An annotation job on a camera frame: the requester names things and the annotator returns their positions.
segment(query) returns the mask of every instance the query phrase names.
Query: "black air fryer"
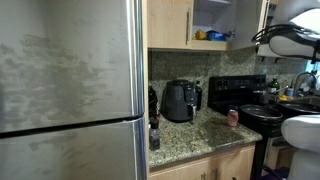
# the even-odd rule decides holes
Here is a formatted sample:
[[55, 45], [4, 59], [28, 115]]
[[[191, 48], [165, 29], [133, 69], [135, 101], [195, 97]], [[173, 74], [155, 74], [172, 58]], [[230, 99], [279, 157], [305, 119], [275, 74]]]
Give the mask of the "black air fryer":
[[167, 82], [161, 101], [161, 114], [173, 122], [193, 120], [196, 112], [197, 96], [195, 84], [187, 80]]

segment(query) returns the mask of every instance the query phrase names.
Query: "stove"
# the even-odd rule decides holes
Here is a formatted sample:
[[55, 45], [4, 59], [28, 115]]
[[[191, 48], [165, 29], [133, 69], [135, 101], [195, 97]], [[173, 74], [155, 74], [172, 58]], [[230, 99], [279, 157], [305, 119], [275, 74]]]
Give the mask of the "stove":
[[[209, 79], [208, 107], [227, 115], [230, 106], [240, 107], [245, 104], [256, 104], [254, 91], [267, 88], [265, 75], [223, 76]], [[281, 122], [264, 124], [252, 117], [239, 113], [239, 123], [262, 135], [263, 139], [256, 142], [251, 179], [259, 179], [262, 165], [266, 162], [268, 147], [273, 139], [281, 138]]]

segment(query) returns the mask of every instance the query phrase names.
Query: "granite countertop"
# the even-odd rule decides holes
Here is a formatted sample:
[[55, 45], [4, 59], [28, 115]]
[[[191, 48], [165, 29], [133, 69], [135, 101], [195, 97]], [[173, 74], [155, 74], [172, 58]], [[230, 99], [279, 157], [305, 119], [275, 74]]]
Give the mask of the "granite countertop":
[[229, 127], [226, 116], [203, 108], [191, 123], [172, 123], [161, 116], [160, 149], [149, 150], [150, 168], [255, 142], [262, 136], [242, 125]]

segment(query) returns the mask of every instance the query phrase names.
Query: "freezer door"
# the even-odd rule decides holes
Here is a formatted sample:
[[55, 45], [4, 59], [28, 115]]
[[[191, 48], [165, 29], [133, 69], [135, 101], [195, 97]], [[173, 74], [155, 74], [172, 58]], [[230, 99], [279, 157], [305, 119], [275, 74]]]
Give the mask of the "freezer door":
[[0, 0], [0, 132], [143, 114], [140, 0]]
[[0, 140], [3, 180], [144, 180], [143, 119]]

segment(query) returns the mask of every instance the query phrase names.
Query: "lower cabinet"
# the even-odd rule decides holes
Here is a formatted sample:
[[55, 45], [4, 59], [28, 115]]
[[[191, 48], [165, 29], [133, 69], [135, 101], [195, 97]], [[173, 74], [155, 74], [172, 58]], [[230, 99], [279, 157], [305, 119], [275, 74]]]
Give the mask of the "lower cabinet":
[[212, 153], [151, 172], [149, 180], [249, 180], [254, 145]]

